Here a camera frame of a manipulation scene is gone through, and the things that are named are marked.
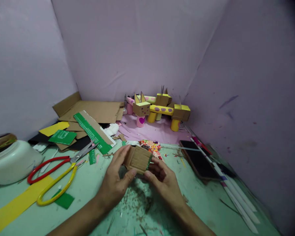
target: purple wall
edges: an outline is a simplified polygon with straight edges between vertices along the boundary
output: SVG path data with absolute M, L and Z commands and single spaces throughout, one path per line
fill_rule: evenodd
M 0 1 L 0 134 L 27 140 L 77 91 L 50 1 Z
M 187 94 L 228 0 L 53 0 L 84 100 Z
M 295 11 L 283 1 L 230 1 L 188 91 L 193 131 L 293 235 Z

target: person's left hand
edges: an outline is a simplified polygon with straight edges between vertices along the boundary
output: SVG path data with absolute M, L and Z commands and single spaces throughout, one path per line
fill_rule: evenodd
M 123 179 L 119 177 L 119 169 L 124 162 L 125 156 L 130 149 L 130 145 L 119 148 L 107 168 L 102 185 L 96 195 L 103 204 L 106 211 L 113 209 L 123 198 L 129 184 L 134 179 L 137 171 L 131 169 Z

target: hand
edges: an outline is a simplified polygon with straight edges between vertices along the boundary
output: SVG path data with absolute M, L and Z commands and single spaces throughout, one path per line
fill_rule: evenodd
M 102 185 L 95 196 L 99 198 L 105 210 L 110 211 L 113 209 L 123 198 L 129 184 L 134 179 L 137 171 L 132 169 L 128 171 L 123 179 L 119 177 L 119 169 L 125 160 L 125 156 L 130 149 L 130 145 L 122 146 L 119 148 L 111 160 L 107 168 Z
M 185 207 L 175 173 L 161 160 L 152 157 L 145 178 L 156 188 L 172 211 Z

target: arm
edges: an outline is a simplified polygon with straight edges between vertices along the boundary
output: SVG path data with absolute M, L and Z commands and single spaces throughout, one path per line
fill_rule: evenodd
M 175 173 L 161 160 L 152 157 L 145 178 L 156 188 L 178 222 L 192 236 L 216 236 L 190 209 L 181 195 Z
M 132 169 L 123 179 L 119 177 L 119 169 L 129 148 L 130 145 L 123 146 L 115 152 L 96 196 L 48 235 L 89 235 L 96 228 L 111 209 L 121 201 L 136 175 L 136 170 Z

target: green cardboard strip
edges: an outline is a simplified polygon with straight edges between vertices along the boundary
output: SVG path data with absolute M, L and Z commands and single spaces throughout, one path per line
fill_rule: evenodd
M 60 143 L 64 145 L 70 145 L 73 139 L 76 137 L 76 133 L 69 132 L 66 130 L 58 130 L 55 132 L 54 135 L 48 140 L 49 142 L 53 143 Z
M 92 149 L 89 152 L 89 164 L 92 165 L 92 164 L 95 164 L 95 163 L 96 163 L 95 150 Z
M 112 149 L 112 146 L 107 144 L 103 140 L 103 138 L 96 132 L 96 130 L 87 122 L 87 120 L 80 113 L 76 113 L 73 117 L 76 119 L 79 125 L 85 130 L 90 139 L 95 139 L 94 143 L 100 142 L 97 145 L 97 148 L 103 155 Z
M 60 193 L 61 189 L 59 189 L 55 195 L 53 195 L 52 197 L 56 196 L 58 193 Z M 64 209 L 68 210 L 68 208 L 70 207 L 71 203 L 73 202 L 74 197 L 71 196 L 70 194 L 64 193 L 62 194 L 56 201 L 55 203 L 58 206 L 63 207 Z

